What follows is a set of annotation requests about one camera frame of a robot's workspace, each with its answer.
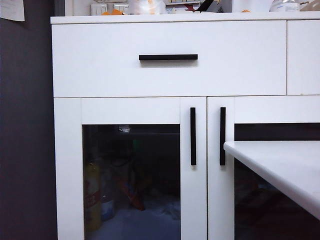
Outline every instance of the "dark gray wall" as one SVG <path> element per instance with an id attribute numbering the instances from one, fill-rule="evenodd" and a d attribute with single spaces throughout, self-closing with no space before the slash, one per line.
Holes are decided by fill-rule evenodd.
<path id="1" fill-rule="evenodd" d="M 66 15 L 66 4 L 65 0 L 54 0 L 54 15 L 65 16 Z"/>
<path id="2" fill-rule="evenodd" d="M 0 239 L 57 239 L 50 16 L 24 0 L 25 22 L 0 19 Z"/>

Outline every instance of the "bottle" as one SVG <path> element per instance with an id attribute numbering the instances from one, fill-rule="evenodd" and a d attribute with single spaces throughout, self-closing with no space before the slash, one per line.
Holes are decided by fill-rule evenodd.
<path id="1" fill-rule="evenodd" d="M 101 173 L 101 220 L 107 221 L 114 217 L 114 183 L 112 173 L 106 169 Z"/>
<path id="2" fill-rule="evenodd" d="M 85 230 L 95 231 L 101 226 L 100 168 L 88 163 L 84 169 Z"/>
<path id="3" fill-rule="evenodd" d="M 270 12 L 299 12 L 300 3 L 297 0 L 274 0 Z"/>

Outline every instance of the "plastic bag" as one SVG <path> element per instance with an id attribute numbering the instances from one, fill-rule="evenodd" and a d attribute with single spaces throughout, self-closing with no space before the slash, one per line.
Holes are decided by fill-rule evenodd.
<path id="1" fill-rule="evenodd" d="M 129 14 L 166 14 L 163 0 L 129 0 Z"/>

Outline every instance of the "glass pane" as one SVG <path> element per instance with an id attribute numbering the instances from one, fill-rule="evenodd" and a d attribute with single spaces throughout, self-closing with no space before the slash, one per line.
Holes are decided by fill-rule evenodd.
<path id="1" fill-rule="evenodd" d="M 320 123 L 242 123 L 236 141 L 320 140 Z M 320 239 L 320 221 L 281 191 L 234 160 L 236 240 Z"/>
<path id="2" fill-rule="evenodd" d="M 86 240 L 180 240 L 180 125 L 83 125 Z"/>
<path id="3" fill-rule="evenodd" d="M 236 240 L 320 239 L 320 221 L 234 160 Z"/>

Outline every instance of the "white drawer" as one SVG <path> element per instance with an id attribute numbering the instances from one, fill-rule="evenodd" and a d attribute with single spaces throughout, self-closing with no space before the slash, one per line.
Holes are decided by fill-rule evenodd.
<path id="1" fill-rule="evenodd" d="M 288 21 L 289 95 L 320 94 L 320 20 Z"/>
<path id="2" fill-rule="evenodd" d="M 286 21 L 52 26 L 54 97 L 286 94 Z M 198 60 L 139 61 L 139 55 Z"/>

